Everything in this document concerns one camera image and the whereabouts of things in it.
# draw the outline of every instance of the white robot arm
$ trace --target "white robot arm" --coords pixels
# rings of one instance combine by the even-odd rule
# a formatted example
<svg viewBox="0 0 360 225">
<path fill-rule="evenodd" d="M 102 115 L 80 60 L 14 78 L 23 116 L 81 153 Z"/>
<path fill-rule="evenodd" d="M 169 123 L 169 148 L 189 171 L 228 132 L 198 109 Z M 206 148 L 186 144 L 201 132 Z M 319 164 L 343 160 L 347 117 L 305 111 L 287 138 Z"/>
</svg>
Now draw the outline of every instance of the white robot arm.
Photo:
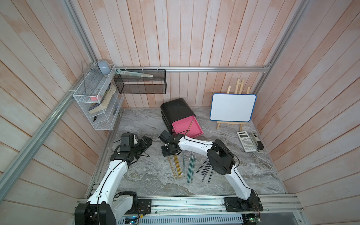
<svg viewBox="0 0 360 225">
<path fill-rule="evenodd" d="M 165 143 L 161 147 L 165 157 L 179 154 L 181 151 L 191 151 L 207 156 L 212 168 L 217 173 L 224 175 L 234 188 L 238 197 L 236 204 L 239 207 L 239 211 L 241 211 L 242 204 L 246 204 L 251 208 L 255 199 L 260 201 L 256 197 L 255 192 L 240 176 L 235 166 L 234 155 L 222 141 L 218 139 L 214 142 L 201 141 L 182 134 L 172 136 L 167 131 L 164 131 L 159 138 Z M 138 144 L 134 144 L 134 134 L 131 133 L 123 134 L 121 140 L 120 151 L 118 152 L 116 149 L 111 156 L 109 168 L 99 187 L 87 203 L 77 206 L 75 210 L 75 225 L 95 224 L 93 220 L 96 220 L 96 224 L 112 225 L 117 224 L 116 221 L 125 213 L 146 214 L 149 212 L 151 200 L 149 199 L 150 202 L 148 204 L 140 204 L 137 200 L 136 192 L 122 192 L 118 199 L 113 202 L 122 177 L 129 165 L 133 164 L 132 160 L 138 159 L 152 144 L 152 139 L 146 136 L 143 139 L 139 139 Z"/>
<path fill-rule="evenodd" d="M 195 152 L 200 155 L 208 157 L 208 150 L 213 147 L 213 142 L 210 141 L 200 141 L 197 139 L 189 138 L 184 136 L 180 139 L 178 143 L 179 147 L 183 151 Z M 238 169 L 235 165 L 231 167 L 231 172 L 224 174 L 228 182 L 234 188 L 236 196 L 243 200 L 247 200 L 251 194 L 251 188 L 245 183 L 243 178 L 240 176 Z"/>
</svg>

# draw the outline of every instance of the marble floor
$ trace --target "marble floor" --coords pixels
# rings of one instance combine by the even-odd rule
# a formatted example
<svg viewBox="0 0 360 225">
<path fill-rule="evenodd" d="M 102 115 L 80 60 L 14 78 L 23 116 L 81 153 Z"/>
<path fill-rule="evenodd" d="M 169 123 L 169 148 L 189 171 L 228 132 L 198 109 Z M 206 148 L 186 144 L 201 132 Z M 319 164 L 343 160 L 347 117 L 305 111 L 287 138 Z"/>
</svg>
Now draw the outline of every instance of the marble floor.
<svg viewBox="0 0 360 225">
<path fill-rule="evenodd" d="M 216 122 L 210 121 L 210 108 L 192 108 L 196 119 L 204 134 L 197 137 L 199 140 L 214 141 L 220 139 L 240 160 L 238 170 L 245 182 L 259 194 L 285 193 L 285 188 L 274 167 L 266 149 L 260 152 L 246 153 L 242 150 L 240 141 L 236 135 L 239 125 L 222 124 L 216 129 Z M 121 134 L 132 132 L 141 138 L 143 135 L 153 139 L 153 144 L 146 153 L 150 157 L 140 157 L 139 161 L 130 166 L 124 178 L 121 180 L 118 191 L 136 191 L 138 196 L 168 196 L 168 195 L 225 195 L 235 194 L 234 189 L 223 175 L 214 172 L 210 183 L 207 174 L 204 182 L 203 175 L 194 174 L 193 182 L 186 185 L 186 174 L 175 179 L 167 157 L 163 157 L 161 146 L 163 143 L 158 136 L 166 130 L 161 119 L 160 109 L 126 109 L 115 140 L 121 138 Z M 243 126 L 247 132 L 256 132 L 252 122 Z M 112 151 L 119 142 L 114 143 Z M 205 157 L 196 154 L 195 170 L 205 161 Z M 191 153 L 185 151 L 185 168 L 188 170 Z M 181 170 L 183 171 L 183 157 L 178 155 Z"/>
</svg>

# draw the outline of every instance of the book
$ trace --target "book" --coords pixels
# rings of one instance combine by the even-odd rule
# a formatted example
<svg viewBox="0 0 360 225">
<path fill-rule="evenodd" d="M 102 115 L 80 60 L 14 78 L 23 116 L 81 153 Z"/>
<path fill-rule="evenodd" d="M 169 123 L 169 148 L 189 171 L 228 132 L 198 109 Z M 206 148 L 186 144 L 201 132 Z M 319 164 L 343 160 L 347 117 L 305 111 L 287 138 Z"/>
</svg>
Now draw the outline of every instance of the book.
<svg viewBox="0 0 360 225">
<path fill-rule="evenodd" d="M 106 89 L 104 96 L 101 99 L 100 103 L 93 103 L 89 108 L 89 113 L 93 114 L 101 110 L 105 110 L 110 103 L 111 97 L 116 92 L 116 87 L 113 84 L 109 84 L 108 88 Z"/>
</svg>

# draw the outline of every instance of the pink eraser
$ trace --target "pink eraser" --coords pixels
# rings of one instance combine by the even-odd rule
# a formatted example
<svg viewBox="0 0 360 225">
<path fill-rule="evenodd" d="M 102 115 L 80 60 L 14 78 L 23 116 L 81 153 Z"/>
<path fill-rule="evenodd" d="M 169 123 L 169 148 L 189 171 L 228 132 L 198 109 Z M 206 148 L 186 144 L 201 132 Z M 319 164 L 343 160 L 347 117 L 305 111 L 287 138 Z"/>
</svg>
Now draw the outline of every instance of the pink eraser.
<svg viewBox="0 0 360 225">
<path fill-rule="evenodd" d="M 101 101 L 101 97 L 100 97 L 100 96 L 99 96 L 99 100 L 98 100 L 97 96 L 91 96 L 90 99 L 91 99 L 92 101 Z"/>
</svg>

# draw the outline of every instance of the aluminum frame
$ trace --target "aluminum frame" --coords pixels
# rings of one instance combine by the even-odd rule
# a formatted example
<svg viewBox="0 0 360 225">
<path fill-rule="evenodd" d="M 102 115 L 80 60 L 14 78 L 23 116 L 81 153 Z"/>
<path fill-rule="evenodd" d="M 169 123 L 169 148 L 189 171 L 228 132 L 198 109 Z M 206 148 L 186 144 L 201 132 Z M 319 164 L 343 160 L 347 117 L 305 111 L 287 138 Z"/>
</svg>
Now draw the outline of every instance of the aluminum frame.
<svg viewBox="0 0 360 225">
<path fill-rule="evenodd" d="M 311 2 L 312 2 L 312 0 L 302 0 L 302 2 L 300 3 L 299 8 L 297 9 L 294 17 L 291 20 L 291 23 L 289 24 L 289 27 L 287 28 L 284 36 L 282 37 L 282 39 L 279 43 L 279 46 L 276 48 L 274 55 L 270 59 L 270 63 L 268 64 L 269 70 L 266 71 L 265 74 L 263 74 L 261 76 L 259 82 L 257 83 L 257 85 L 253 91 L 253 94 L 257 95 L 260 92 L 265 81 L 269 77 L 269 74 L 271 73 L 274 65 L 278 62 L 284 49 L 286 48 L 291 37 L 293 36 L 296 28 L 299 26 L 301 19 L 304 17 L 304 14 L 307 11 L 307 9 L 309 8 Z"/>
<path fill-rule="evenodd" d="M 147 67 L 116 67 L 116 69 L 164 69 L 167 73 L 183 72 L 261 72 L 269 70 L 267 66 L 147 66 Z"/>
<path fill-rule="evenodd" d="M 72 24 L 74 25 L 74 28 L 76 29 L 77 33 L 79 34 L 80 40 L 81 40 L 82 44 L 84 45 L 87 54 L 89 55 L 92 62 L 97 62 L 98 60 L 95 56 L 94 50 L 91 47 L 90 41 L 87 38 L 87 35 L 81 25 L 81 22 L 76 14 L 76 11 L 74 9 L 74 6 L 73 6 L 71 0 L 61 0 L 61 2 L 64 6 L 64 9 L 67 11 L 70 21 L 72 22 Z"/>
<path fill-rule="evenodd" d="M 79 78 L 0 176 L 0 203 L 4 200 L 7 193 L 11 190 L 27 165 L 31 162 L 37 151 L 69 108 L 74 100 L 72 90 L 76 89 L 81 82 L 82 78 Z"/>
<path fill-rule="evenodd" d="M 234 212 L 226 211 L 225 197 L 236 197 L 236 195 L 150 196 L 138 197 L 138 199 L 152 200 L 149 216 L 234 214 Z M 304 212 L 295 194 L 259 194 L 259 198 L 264 208 L 261 213 Z M 87 198 L 79 199 L 78 203 L 86 203 L 87 201 Z M 236 212 L 236 214 L 251 213 L 254 212 Z"/>
</svg>

